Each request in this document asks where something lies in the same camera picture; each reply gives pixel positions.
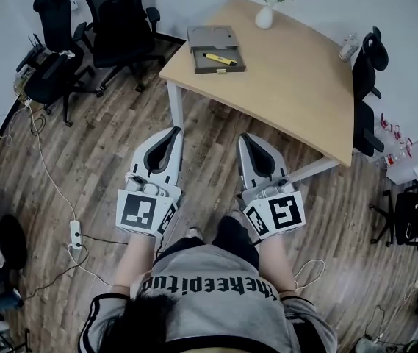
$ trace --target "black hair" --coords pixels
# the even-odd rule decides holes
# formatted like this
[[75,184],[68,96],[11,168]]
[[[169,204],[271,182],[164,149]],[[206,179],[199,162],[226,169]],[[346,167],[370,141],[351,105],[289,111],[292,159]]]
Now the black hair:
[[123,314],[107,323],[98,353],[120,352],[129,344],[136,346],[136,350],[145,346],[145,350],[157,352],[155,349],[166,341],[167,318],[175,303],[165,295],[139,295],[128,300]]

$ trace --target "gray tray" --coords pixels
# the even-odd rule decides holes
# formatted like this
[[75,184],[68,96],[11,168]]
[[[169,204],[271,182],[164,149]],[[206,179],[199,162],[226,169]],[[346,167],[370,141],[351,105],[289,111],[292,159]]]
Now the gray tray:
[[[196,74],[245,71],[246,65],[239,52],[237,36],[231,26],[190,26],[187,28],[187,38]],[[207,59],[203,56],[206,52],[236,60],[237,64],[226,65]]]

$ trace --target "white vase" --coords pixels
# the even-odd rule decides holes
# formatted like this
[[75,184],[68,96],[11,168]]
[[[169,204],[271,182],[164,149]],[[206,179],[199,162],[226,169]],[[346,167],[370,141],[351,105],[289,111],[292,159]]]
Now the white vase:
[[260,29],[269,29],[273,24],[273,8],[270,5],[264,5],[256,15],[256,25]]

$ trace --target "power strip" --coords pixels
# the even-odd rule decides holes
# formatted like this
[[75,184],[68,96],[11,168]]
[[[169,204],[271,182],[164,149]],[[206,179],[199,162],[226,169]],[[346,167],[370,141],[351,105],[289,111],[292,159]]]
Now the power strip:
[[82,249],[82,226],[79,221],[70,221],[71,247],[75,250]]

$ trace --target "gray t-shirt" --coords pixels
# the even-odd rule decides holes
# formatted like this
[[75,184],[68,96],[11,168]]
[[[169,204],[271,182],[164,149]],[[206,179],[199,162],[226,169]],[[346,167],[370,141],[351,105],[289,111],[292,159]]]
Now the gray t-shirt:
[[[247,352],[305,352],[312,344],[316,352],[337,348],[334,331],[310,302],[279,299],[251,264],[216,246],[168,255],[137,288],[144,295],[165,294],[177,301],[167,321],[166,341],[184,347],[181,352],[200,348],[197,338],[204,339],[204,346],[212,338],[213,347],[223,347],[220,344],[231,338],[230,347]],[[107,321],[122,315],[128,300],[118,294],[93,300],[80,352],[98,351]]]

